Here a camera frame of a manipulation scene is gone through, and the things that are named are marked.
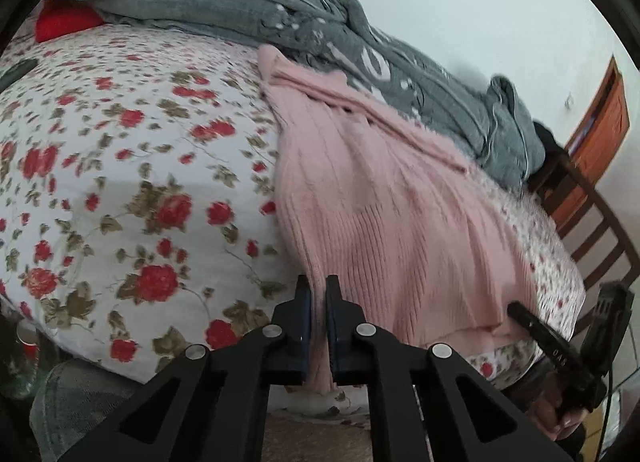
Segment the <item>person's right hand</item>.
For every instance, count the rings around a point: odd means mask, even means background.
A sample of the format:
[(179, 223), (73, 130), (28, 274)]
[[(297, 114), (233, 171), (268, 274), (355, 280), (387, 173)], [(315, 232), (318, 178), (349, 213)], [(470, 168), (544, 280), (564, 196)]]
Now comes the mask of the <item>person's right hand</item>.
[(529, 421), (552, 442), (573, 434), (588, 416), (586, 409), (570, 410), (560, 416), (558, 409), (562, 406), (562, 397), (558, 378), (551, 373), (542, 384), (541, 394), (529, 404), (525, 411)]

